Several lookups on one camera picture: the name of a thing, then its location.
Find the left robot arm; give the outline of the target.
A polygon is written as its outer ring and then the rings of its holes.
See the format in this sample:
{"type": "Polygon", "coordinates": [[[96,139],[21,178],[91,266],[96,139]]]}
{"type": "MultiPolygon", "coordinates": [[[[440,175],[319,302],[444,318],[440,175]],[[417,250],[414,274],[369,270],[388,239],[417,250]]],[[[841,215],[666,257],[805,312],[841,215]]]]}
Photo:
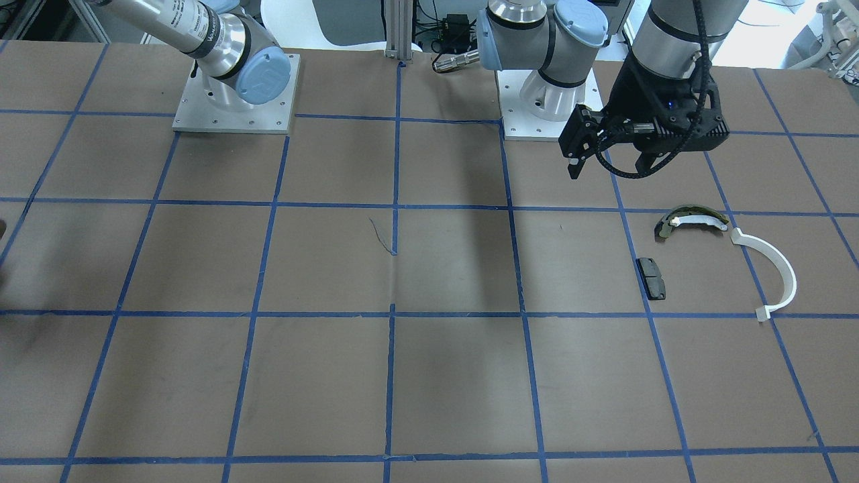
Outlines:
{"type": "Polygon", "coordinates": [[[578,96],[611,35],[590,1],[489,1],[476,15],[482,67],[525,71],[521,100],[558,134],[568,175],[591,158],[620,178],[646,178],[676,156],[730,136],[712,57],[746,1],[651,1],[601,108],[578,96]]]}

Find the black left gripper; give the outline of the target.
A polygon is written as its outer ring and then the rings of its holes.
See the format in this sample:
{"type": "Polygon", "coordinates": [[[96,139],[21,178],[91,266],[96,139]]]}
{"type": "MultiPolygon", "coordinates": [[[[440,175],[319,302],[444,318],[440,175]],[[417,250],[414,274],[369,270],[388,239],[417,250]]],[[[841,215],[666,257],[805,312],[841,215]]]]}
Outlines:
{"type": "Polygon", "coordinates": [[[558,143],[571,180],[579,178],[589,156],[614,144],[633,144],[640,152],[636,172],[654,173],[659,159],[675,149],[707,151],[727,140],[717,83],[702,63],[695,62],[689,78],[673,79],[626,58],[604,108],[576,105],[562,129],[558,143]]]}

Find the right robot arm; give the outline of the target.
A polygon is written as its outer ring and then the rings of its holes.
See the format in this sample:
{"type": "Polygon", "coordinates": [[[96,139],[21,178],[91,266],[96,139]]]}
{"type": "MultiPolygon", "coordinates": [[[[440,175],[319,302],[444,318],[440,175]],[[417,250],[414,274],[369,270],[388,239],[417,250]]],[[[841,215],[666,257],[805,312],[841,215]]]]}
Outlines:
{"type": "Polygon", "coordinates": [[[92,1],[192,58],[206,76],[261,105],[281,95],[291,62],[239,1],[92,1]]]}

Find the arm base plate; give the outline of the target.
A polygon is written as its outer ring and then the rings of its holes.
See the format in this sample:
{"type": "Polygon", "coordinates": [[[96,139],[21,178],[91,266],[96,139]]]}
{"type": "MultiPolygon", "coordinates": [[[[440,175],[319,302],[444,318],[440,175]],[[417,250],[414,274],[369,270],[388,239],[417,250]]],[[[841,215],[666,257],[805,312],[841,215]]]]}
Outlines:
{"type": "Polygon", "coordinates": [[[496,77],[507,140],[555,142],[576,105],[603,107],[593,71],[574,88],[550,85],[536,70],[501,70],[496,77]]]}
{"type": "Polygon", "coordinates": [[[286,52],[291,77],[286,89],[266,104],[252,105],[229,86],[197,73],[188,77],[174,115],[174,131],[194,133],[289,134],[301,55],[286,52]]]}

